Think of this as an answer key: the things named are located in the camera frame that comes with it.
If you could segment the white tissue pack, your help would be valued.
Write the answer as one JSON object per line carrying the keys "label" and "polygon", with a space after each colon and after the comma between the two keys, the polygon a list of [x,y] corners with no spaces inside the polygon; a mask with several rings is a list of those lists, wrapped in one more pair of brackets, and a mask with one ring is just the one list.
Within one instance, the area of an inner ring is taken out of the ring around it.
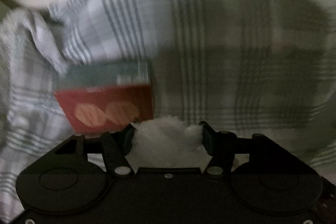
{"label": "white tissue pack", "polygon": [[162,117],[135,125],[132,148],[126,159],[137,171],[149,168],[204,170],[211,160],[202,145],[202,127],[176,117]]}

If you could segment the red envelope with gold emblem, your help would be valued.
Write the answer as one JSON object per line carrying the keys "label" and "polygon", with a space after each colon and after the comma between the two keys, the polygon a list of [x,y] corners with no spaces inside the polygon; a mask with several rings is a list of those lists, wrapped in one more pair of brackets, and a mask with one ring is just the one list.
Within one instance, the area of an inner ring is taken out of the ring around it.
{"label": "red envelope with gold emblem", "polygon": [[132,121],[153,118],[149,84],[60,90],[55,98],[77,133],[120,131]]}

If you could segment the grey white plaid cloth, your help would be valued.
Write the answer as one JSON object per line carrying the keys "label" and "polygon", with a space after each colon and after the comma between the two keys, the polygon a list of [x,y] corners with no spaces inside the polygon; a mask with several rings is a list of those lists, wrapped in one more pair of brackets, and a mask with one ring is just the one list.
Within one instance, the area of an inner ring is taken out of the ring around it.
{"label": "grey white plaid cloth", "polygon": [[335,182],[335,0],[64,0],[1,22],[1,221],[19,173],[71,134],[75,65],[145,61],[154,117],[262,133]]}

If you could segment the green cushion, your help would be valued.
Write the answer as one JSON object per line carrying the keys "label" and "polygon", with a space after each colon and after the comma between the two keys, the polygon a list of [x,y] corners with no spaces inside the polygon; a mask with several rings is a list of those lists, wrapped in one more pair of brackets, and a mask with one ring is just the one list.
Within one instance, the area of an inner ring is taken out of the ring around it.
{"label": "green cushion", "polygon": [[0,20],[3,20],[8,12],[21,6],[16,0],[0,0]]}

